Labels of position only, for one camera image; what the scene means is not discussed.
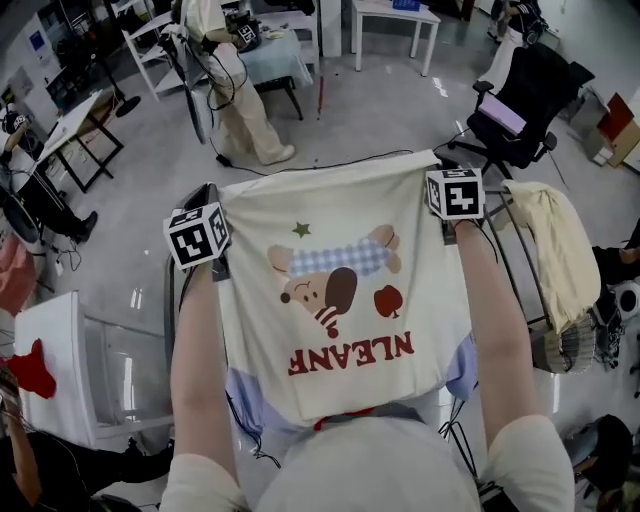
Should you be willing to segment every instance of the white sneaker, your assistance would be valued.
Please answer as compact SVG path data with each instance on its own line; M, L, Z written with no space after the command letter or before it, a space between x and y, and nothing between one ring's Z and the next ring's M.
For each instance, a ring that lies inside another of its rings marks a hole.
M284 149L282 150L282 153L280 153L280 155L277 156L275 160L273 160L273 162L269 162L268 164L263 164L263 165L272 165L272 164L277 164L278 162L285 162L290 158L293 158L293 155L295 154L296 154L296 148L294 148L291 144L289 144L288 146L284 147Z

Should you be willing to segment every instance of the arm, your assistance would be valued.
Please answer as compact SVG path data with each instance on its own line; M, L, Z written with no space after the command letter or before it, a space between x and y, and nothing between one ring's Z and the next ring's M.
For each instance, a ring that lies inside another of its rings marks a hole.
M480 400L489 447L503 427L540 412L529 332L480 229L471 222L460 222L455 230L478 349Z
M29 505L34 507L42 494L36 457L22 427L20 409L8 400L4 400L3 404L8 413L9 437L11 438L13 461L16 467L16 474L13 475L13 478Z
M211 264L200 265L182 304L171 365L175 453L208 457L237 481L217 311Z
M10 135L9 138L7 139L7 142L4 145L4 152L11 153L13 149L20 142L20 139L22 139L24 134L27 133L28 129L29 129L29 123L28 122L22 123L20 127L15 131L15 133Z

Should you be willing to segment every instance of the red apple print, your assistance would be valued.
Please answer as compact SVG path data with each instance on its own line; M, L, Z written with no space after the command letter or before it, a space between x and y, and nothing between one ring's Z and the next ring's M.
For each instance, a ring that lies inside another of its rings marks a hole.
M382 290L374 293L373 302L378 313L385 318L389 318L391 315L393 315L393 318L398 318L398 310L403 304L402 295L391 285L387 285Z

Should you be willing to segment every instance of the cartoon dog print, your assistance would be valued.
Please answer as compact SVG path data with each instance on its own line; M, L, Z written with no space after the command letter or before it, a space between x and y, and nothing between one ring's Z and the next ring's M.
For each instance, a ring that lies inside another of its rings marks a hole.
M383 267L394 274L400 272L402 262L396 254L399 245L400 238L393 226L383 225L345 247L294 251L273 245L267 256L273 269L289 279L280 300L285 304L291 300L302 304L335 338L336 322L330 320L351 309L358 278L366 278Z

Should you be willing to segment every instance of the person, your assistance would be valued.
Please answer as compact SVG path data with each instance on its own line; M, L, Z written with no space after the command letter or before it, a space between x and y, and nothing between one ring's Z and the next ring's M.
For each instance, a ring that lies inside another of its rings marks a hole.
M68 236L76 243L86 242L98 222L97 212L80 220L62 201L47 178L47 166L36 166L19 146L28 129L29 122L25 120L12 134L0 130L0 183L6 189L5 198L7 191L17 194L29 215L42 221L51 231Z
M454 230L478 352L489 453L483 479L503 487L518 510L573 511L571 463L540 413L523 313L480 229L458 221ZM178 321L171 371L176 451L161 512L248 509L234 460L224 348L211 315L217 300L211 265L202 265ZM471 473L419 417L358 416L294 445L256 510L462 512L479 511L480 503Z
M198 57L215 79L217 108L221 108L221 121L234 145L247 153L253 149L263 165L292 158L295 148L283 146L268 121L262 100L238 56L238 47L242 48L244 41L227 32L219 0L175 0L175 23L181 22L183 9L189 34L199 47Z
M123 453L91 450L45 432L27 433L15 378L0 368L2 416L9 436L0 439L0 505L11 512L89 509L90 498L116 482L154 480L169 471L173 441L143 455L135 443Z
M505 20L504 15L508 8L509 0L493 0L493 4L491 5L487 35L497 44L502 42L502 38L506 32L506 26L503 21Z
M576 484L588 482L584 492L578 493L583 505L595 501L599 511L617 510L633 454L633 436L627 426L607 414L569 436L565 447Z
M516 48L524 46L526 34L536 22L542 20L542 11L538 0L518 0L509 2L506 10L507 30L498 47L489 71L478 80L493 84L496 94L504 87L511 69L511 60Z
M614 286L640 276L640 219L624 249L596 246L593 255L600 270L603 293L607 285Z

